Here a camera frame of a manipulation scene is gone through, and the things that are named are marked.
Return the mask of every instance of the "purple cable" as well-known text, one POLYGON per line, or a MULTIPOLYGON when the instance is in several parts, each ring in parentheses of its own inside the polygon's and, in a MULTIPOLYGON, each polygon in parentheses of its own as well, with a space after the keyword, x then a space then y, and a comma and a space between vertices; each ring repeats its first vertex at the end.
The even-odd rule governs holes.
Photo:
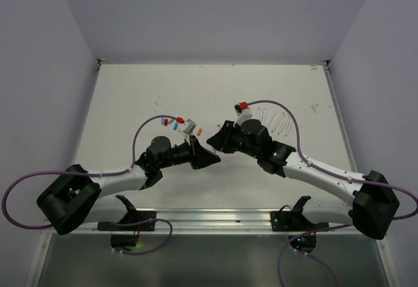
MULTIPOLYGON (((289 116, 293 120, 293 123, 295 124, 297 152, 298 152, 300 158, 302 158, 302 161, 304 161, 305 163, 308 164, 309 161, 305 158, 305 156, 302 153, 302 149, 300 148, 300 130, 299 130, 299 125, 296 121, 295 115, 293 115, 293 113, 285 105, 283 105, 279 102, 276 102, 276 101, 271 101, 269 99, 261 99, 259 101, 250 102, 250 103, 248 103, 248 106, 254 105, 254 104, 260 104, 260 103, 270 103, 270 104, 280 106, 282 109, 284 109, 289 114, 289 116)), ((321 171, 324 174, 329 175, 329 176, 348 181, 348 177, 333 173, 332 171, 328 171, 325 168, 322 168, 322 167, 320 167, 320 166, 318 166, 314 163, 310 164, 310 166, 313 167, 314 169, 318 170, 318 171, 321 171)), ((371 184, 373 186, 379 186, 379 187, 394 189, 394 190, 397 190, 399 192, 402 192, 402 193, 410 196, 415 201, 415 203, 417 205, 415 210, 413 212, 409 213, 409 214, 394 217, 393 220, 403 220, 405 218, 409 218, 409 217, 412 217, 412 216, 415 216, 415 215, 418 214, 418 197, 416 197, 414 194, 409 192, 407 189, 403 189, 403 188, 398 187, 398 186, 393 186, 391 184, 384 184, 382 182, 374 182, 374 181, 369 181, 369 180, 361 180, 361 179, 354 179, 353 178, 353 179, 351 179, 351 181, 352 182, 358 182, 360 184, 371 184)))
POLYGON ((77 177, 113 177, 113 176, 119 176, 119 175, 123 175, 126 174, 130 168, 132 168, 135 165, 135 145, 137 143, 137 137, 139 132, 141 131, 141 129, 148 123, 151 122, 152 120, 158 119, 158 118, 172 118, 172 119, 176 119, 176 117, 170 116, 170 115, 157 115, 151 118, 148 118, 145 122, 143 122, 141 124, 141 126, 139 126, 137 132, 135 133, 135 136, 133 137, 133 143, 132 143, 132 163, 130 165, 129 168, 126 168, 122 171, 116 171, 114 173, 103 173, 101 174, 91 174, 91 173, 73 173, 73 172, 68 172, 68 171, 37 171, 34 173, 30 173, 30 174, 26 174, 18 179, 16 179, 5 191, 5 193, 3 194, 3 198, 1 200, 1 211, 3 212, 3 215, 5 216, 5 218, 13 225, 15 225, 16 227, 19 228, 23 228, 23 229, 30 229, 30 230, 36 230, 36 229, 46 229, 46 228, 50 228, 52 227, 51 224, 48 225, 42 225, 42 226, 30 226, 30 225, 25 225, 25 224, 21 224, 18 221, 16 221, 15 219, 13 219, 13 217, 10 216, 10 214, 7 211, 7 198, 8 195, 10 194, 10 192, 12 191, 12 189, 21 181, 27 179, 27 178, 31 178, 31 177, 35 177, 35 176, 41 176, 41 175, 66 175, 66 176, 77 176, 77 177))
POLYGON ((168 220, 164 220, 162 218, 150 218, 149 220, 143 220, 141 222, 136 222, 136 223, 131 223, 131 224, 118 224, 118 223, 111 223, 111 224, 113 226, 118 226, 118 227, 133 227, 133 226, 139 226, 139 225, 150 223, 150 222, 164 222, 164 223, 166 223, 167 225, 170 226, 170 233, 162 243, 160 243, 155 248, 149 249, 147 251, 141 251, 141 252, 132 252, 132 251, 123 251, 123 250, 118 250, 118 251, 119 252, 122 251, 123 254, 128 254, 130 256, 142 256, 144 254, 148 254, 148 253, 154 252, 154 251, 156 251, 160 248, 163 248, 168 243, 168 241, 170 240, 171 235, 172 235, 172 224, 168 220))
MULTIPOLYGON (((293 241, 297 240, 298 238, 304 237, 304 236, 309 236, 309 235, 314 234, 314 233, 319 233, 320 231, 330 231, 330 230, 336 230, 336 229, 341 229, 341 228, 346 228, 346 227, 349 227, 349 225, 340 225, 340 226, 333 226, 333 227, 327 227, 327 228, 305 231, 304 233, 300 233, 299 235, 296 235, 292 239, 287 241, 283 245, 283 248, 281 249, 281 251, 279 253, 279 256, 278 256, 278 259, 277 259, 277 275, 279 276, 279 281, 280 281, 281 287, 285 287, 283 277, 281 276, 281 259, 283 258, 283 255, 286 251, 286 248, 293 241)), ((331 269, 331 267, 327 263, 325 263, 321 258, 319 258, 319 257, 317 257, 313 254, 307 254, 307 256, 309 256, 312 259, 317 260, 319 263, 322 263, 331 272, 332 277, 334 278, 335 286, 339 287, 340 283, 338 282, 337 276, 336 276, 335 272, 331 269)))

